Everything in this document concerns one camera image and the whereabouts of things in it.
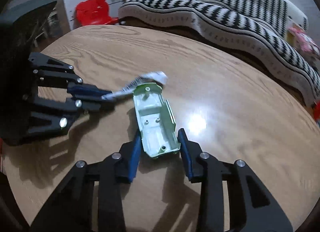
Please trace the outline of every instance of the sofa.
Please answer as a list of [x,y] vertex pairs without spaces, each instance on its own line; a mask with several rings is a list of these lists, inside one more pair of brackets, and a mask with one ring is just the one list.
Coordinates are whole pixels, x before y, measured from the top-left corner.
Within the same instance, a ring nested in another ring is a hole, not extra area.
[[253,57],[254,66],[297,90],[306,106],[320,97],[318,73],[285,41],[292,21],[308,30],[307,16],[288,0],[126,0],[118,16],[131,26],[196,34],[245,61]]

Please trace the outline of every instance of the wood grain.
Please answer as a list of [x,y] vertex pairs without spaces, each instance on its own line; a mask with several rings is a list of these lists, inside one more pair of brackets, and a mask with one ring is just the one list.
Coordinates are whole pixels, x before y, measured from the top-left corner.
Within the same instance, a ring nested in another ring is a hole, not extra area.
[[[84,82],[118,90],[134,77],[164,71],[163,91],[183,127],[219,160],[245,160],[296,229],[320,196],[320,131],[282,87],[216,48],[166,32],[126,26],[86,26],[61,37],[44,54],[74,65]],[[65,93],[42,89],[63,99]],[[31,223],[71,166],[103,160],[133,138],[133,101],[100,118],[86,116],[68,136],[4,146],[4,168]],[[179,156],[142,156],[137,177],[122,186],[128,231],[194,231],[200,185],[184,177]]]

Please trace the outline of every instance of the silver screw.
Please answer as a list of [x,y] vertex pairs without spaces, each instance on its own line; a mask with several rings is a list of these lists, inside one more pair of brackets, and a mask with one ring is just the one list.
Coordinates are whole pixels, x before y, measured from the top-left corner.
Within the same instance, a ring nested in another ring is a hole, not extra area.
[[202,152],[202,153],[200,153],[200,157],[201,157],[202,159],[208,159],[208,158],[210,157],[210,155],[209,155],[209,153],[207,153],[207,152]]
[[76,107],[81,107],[81,106],[82,106],[82,101],[76,100]]
[[61,127],[61,128],[66,127],[66,126],[67,126],[67,123],[68,123],[68,120],[67,120],[65,117],[61,118],[61,120],[60,120],[60,127]]
[[121,153],[115,152],[112,156],[113,159],[120,159],[121,158]]
[[83,160],[79,160],[76,162],[77,168],[82,168],[85,165],[85,162]]
[[239,166],[239,167],[244,167],[245,166],[245,161],[244,160],[241,160],[241,159],[239,159],[239,160],[237,160],[237,165]]

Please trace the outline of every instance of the red plastic chair back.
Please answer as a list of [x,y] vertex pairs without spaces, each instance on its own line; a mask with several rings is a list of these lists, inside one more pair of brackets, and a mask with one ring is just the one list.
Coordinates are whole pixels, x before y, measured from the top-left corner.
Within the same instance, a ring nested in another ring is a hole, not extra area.
[[115,24],[118,18],[109,16],[109,5],[106,0],[87,0],[76,7],[76,17],[82,26]]

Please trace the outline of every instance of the table top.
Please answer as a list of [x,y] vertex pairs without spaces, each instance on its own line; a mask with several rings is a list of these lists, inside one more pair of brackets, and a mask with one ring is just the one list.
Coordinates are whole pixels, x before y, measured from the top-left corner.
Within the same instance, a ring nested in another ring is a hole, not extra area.
[[[294,229],[319,199],[319,128],[287,91],[232,55],[181,36],[127,26],[81,27],[43,53],[74,65],[85,83],[113,91],[141,73],[165,72],[163,96],[176,132],[185,128],[190,140],[221,161],[246,161]],[[66,92],[42,88],[40,95],[63,101]],[[129,99],[99,119],[82,118],[68,136],[5,145],[4,169],[28,223],[76,161],[102,161],[132,140],[136,130]],[[142,155],[137,177],[121,193],[132,231],[194,231],[200,184],[185,178],[179,155],[157,160]]]

